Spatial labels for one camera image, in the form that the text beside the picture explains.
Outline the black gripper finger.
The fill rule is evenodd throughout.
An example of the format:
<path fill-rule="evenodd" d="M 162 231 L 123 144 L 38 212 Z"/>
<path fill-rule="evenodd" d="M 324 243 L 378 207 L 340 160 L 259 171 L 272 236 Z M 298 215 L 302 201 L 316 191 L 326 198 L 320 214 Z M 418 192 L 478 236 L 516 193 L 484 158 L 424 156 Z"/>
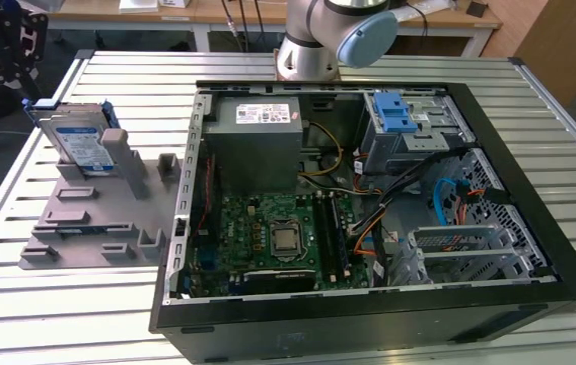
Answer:
<path fill-rule="evenodd" d="M 12 89 L 27 89 L 36 86 L 38 68 L 26 70 L 6 70 L 0 68 L 0 85 Z"/>
<path fill-rule="evenodd" d="M 20 19 L 19 65 L 32 67 L 44 59 L 48 31 L 48 16 L 42 13 L 23 13 Z"/>

